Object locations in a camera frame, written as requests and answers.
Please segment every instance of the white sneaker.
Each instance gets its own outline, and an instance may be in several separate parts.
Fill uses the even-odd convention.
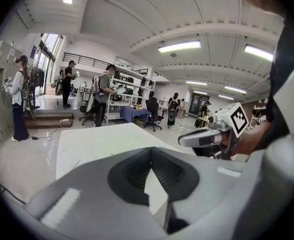
[[[19,140],[16,140],[15,138],[11,137],[12,142],[18,142]]]

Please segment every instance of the staircase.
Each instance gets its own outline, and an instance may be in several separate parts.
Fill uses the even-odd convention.
[[[70,128],[72,127],[71,119],[74,119],[73,113],[34,113],[34,119],[27,114],[24,115],[27,129],[50,129],[50,128]]]

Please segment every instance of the black office chair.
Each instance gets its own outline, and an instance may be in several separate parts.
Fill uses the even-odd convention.
[[[88,99],[88,104],[87,105],[83,105],[80,106],[80,111],[82,113],[85,113],[86,116],[83,116],[81,118],[79,118],[79,121],[81,121],[81,119],[84,119],[84,121],[82,122],[81,125],[85,125],[85,122],[90,120],[90,121],[94,121],[95,118],[93,116],[93,113],[95,113],[95,107],[93,106],[93,102],[94,102],[94,95],[91,94],[89,95],[89,99]]]
[[[145,122],[143,128],[145,128],[146,125],[152,125],[154,132],[156,131],[155,127],[159,127],[162,130],[162,127],[160,127],[159,125],[155,123],[156,121],[161,121],[163,119],[162,116],[158,116],[159,104],[157,102],[157,99],[155,100],[155,102],[152,102],[151,100],[146,100],[146,105],[151,115],[148,118],[148,120]]]

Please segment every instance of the gray floor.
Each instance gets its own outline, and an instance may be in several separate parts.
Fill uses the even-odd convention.
[[[69,103],[74,107],[63,108],[61,106],[58,109],[61,111],[77,109],[81,105],[81,98],[74,98]],[[37,105],[40,105],[44,110],[49,110],[50,108],[57,109],[57,99],[51,97],[43,98],[42,96],[37,99]],[[76,117],[73,124],[74,129],[93,127],[90,121],[81,126],[78,118],[83,116],[82,113],[79,111],[73,112]],[[156,132],[153,132],[152,127],[148,126],[145,128],[145,131],[184,153],[193,154],[191,148],[180,146],[177,138],[182,132],[190,129],[194,121],[193,117],[177,119],[175,126],[172,129],[167,129],[165,125],[167,118],[165,117],[160,123],[163,130],[157,128]],[[124,120],[109,121],[110,125],[123,123],[126,122]],[[140,122],[137,122],[137,125],[143,127]],[[45,136],[53,131],[55,129],[31,129],[29,130],[31,136],[44,138],[39,140],[29,138],[21,142],[11,142],[8,139],[0,144],[0,183],[25,202],[28,202],[36,192],[55,180],[57,150],[60,134],[63,129],[57,129],[55,133],[50,135],[53,137],[53,140],[47,141]]]

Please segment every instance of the blue table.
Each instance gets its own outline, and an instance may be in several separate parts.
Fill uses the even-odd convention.
[[[120,110],[120,117],[129,123],[133,123],[135,116],[142,118],[143,122],[145,123],[149,114],[150,112],[146,109],[136,110],[129,106],[123,106]]]

